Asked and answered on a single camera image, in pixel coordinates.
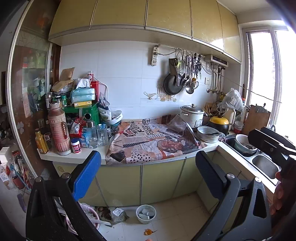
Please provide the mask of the right hand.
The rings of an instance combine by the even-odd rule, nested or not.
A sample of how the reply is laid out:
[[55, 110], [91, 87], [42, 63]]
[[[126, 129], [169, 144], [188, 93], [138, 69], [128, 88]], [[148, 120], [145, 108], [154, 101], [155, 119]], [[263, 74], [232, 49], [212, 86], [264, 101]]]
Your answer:
[[295, 204], [295, 174], [291, 171], [277, 172], [275, 175], [278, 184], [273, 194], [273, 203], [270, 206], [270, 214], [275, 216], [277, 213], [288, 215]]

